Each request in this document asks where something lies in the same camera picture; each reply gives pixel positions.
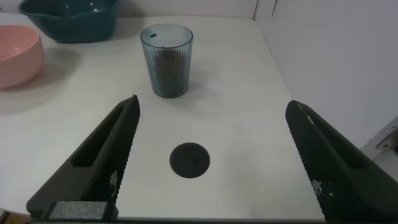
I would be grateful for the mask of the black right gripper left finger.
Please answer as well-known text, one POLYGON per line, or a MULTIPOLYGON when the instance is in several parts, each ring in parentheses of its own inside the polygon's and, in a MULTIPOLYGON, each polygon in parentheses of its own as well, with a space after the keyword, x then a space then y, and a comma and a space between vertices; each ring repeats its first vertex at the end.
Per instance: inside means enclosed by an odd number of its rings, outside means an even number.
POLYGON ((57 201, 113 202, 140 118, 136 95, 121 101, 26 204, 41 217, 57 201))

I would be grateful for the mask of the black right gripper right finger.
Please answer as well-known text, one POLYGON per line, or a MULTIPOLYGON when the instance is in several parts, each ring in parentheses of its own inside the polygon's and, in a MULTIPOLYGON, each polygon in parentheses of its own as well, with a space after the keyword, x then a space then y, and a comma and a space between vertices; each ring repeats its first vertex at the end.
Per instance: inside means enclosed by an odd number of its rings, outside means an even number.
POLYGON ((309 106, 285 118, 327 222, 397 223, 397 181, 309 106))

